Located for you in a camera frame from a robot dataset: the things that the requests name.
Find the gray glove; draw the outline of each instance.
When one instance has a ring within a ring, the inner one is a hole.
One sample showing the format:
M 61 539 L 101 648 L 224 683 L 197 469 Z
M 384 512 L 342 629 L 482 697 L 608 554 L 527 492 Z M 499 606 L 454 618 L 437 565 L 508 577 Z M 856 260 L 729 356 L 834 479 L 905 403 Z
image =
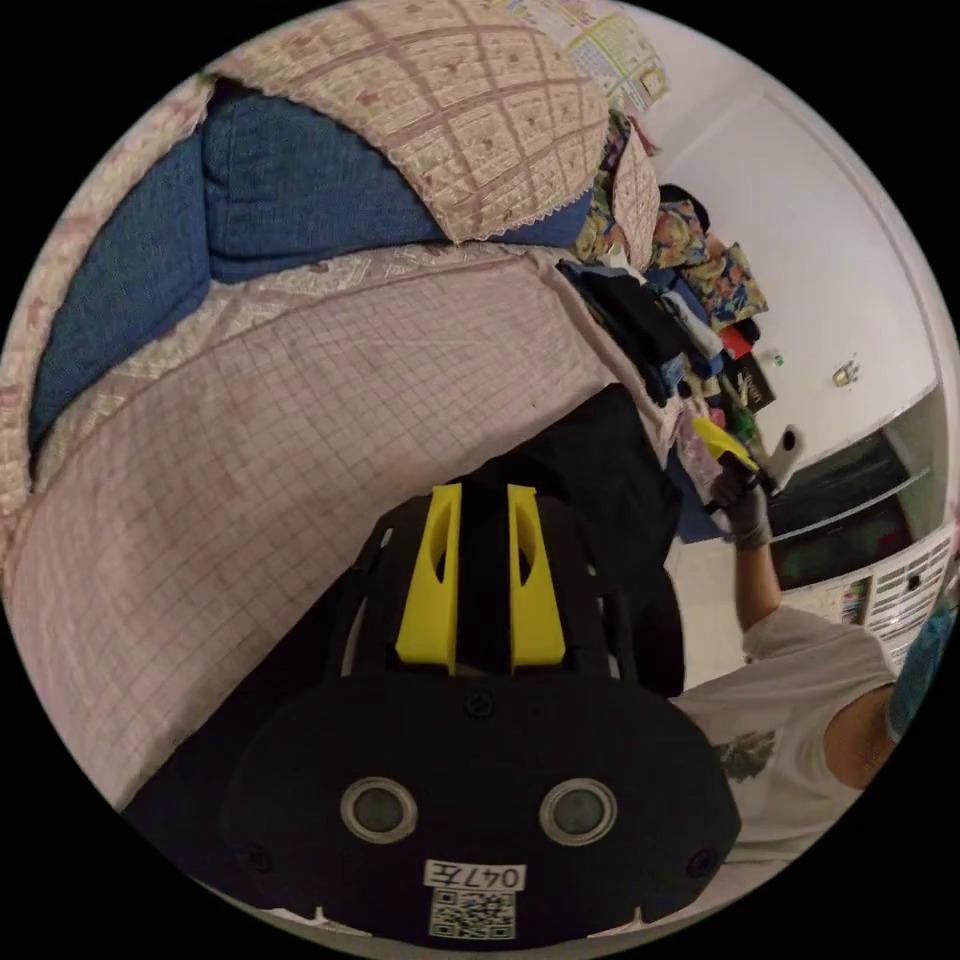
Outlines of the gray glove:
M 730 520 L 738 550 L 757 550 L 773 538 L 767 519 L 767 495 L 760 484 L 744 490 L 743 480 L 724 470 L 711 484 L 710 496 Z

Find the man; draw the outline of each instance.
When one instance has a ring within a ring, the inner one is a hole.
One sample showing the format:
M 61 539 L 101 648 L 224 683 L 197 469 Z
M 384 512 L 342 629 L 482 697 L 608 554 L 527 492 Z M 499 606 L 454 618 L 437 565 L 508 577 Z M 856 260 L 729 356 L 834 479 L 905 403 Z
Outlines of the man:
M 725 473 L 712 493 L 735 540 L 747 665 L 672 702 L 714 745 L 743 828 L 707 890 L 657 925 L 743 896 L 815 843 L 890 756 L 947 642 L 943 631 L 915 643 L 895 681 L 880 644 L 862 627 L 783 604 L 760 488 L 741 494 L 739 481 Z

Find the yellow plastic part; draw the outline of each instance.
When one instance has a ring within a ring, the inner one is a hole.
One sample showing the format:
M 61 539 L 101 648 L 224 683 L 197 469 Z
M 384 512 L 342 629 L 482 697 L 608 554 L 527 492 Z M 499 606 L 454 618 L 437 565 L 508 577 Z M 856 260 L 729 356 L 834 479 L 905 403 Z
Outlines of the yellow plastic part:
M 566 652 L 536 494 L 533 487 L 507 485 L 512 670 L 555 666 L 563 660 Z M 520 582 L 521 551 L 530 568 L 525 583 Z
M 401 663 L 445 666 L 451 675 L 457 657 L 462 496 L 459 483 L 433 488 L 396 643 Z M 438 577 L 444 555 L 443 576 Z
M 697 417 L 692 421 L 693 429 L 697 431 L 700 439 L 707 445 L 710 456 L 714 460 L 719 460 L 724 453 L 732 453 L 739 460 L 743 461 L 754 473 L 759 471 L 760 466 L 747 453 L 747 448 L 736 438 L 731 437 L 723 427 L 718 427 L 712 420 L 706 417 Z

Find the camera lens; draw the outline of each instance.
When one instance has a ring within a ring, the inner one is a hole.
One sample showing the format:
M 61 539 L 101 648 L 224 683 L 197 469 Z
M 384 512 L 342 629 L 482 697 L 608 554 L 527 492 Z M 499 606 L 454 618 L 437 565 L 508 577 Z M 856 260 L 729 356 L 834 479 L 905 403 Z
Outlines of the camera lens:
M 594 843 L 613 826 L 617 802 L 597 780 L 565 780 L 544 797 L 540 825 L 556 843 L 569 847 Z
M 344 791 L 340 816 L 361 840 L 395 843 L 413 833 L 417 805 L 399 783 L 384 777 L 366 777 Z

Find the shelf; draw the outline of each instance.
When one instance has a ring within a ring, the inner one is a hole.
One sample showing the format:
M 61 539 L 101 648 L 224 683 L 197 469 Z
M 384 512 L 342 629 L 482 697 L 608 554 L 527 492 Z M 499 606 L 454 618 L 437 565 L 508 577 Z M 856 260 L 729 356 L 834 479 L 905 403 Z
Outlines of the shelf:
M 898 483 L 895 487 L 891 487 L 886 493 L 882 493 L 877 497 L 873 497 L 870 500 L 864 500 L 863 503 L 857 504 L 857 506 L 852 507 L 849 510 L 844 510 L 843 513 L 834 514 L 831 517 L 827 517 L 824 520 L 818 520 L 816 523 L 811 523 L 809 526 L 800 527 L 797 530 L 791 530 L 789 533 L 781 533 L 779 536 L 773 538 L 774 543 L 779 543 L 783 540 L 790 540 L 793 537 L 799 537 L 801 534 L 810 533 L 813 530 L 819 530 L 820 527 L 827 527 L 831 523 L 836 523 L 838 520 L 844 520 L 847 517 L 852 517 L 855 513 L 859 513 L 861 510 L 866 510 L 869 507 L 875 506 L 883 500 L 886 500 L 887 497 L 895 496 L 900 493 L 901 490 L 906 490 L 911 484 L 916 483 L 921 477 L 926 476 L 930 472 L 930 468 L 926 467 L 921 470 L 919 473 L 916 473 L 906 480 L 903 483 Z

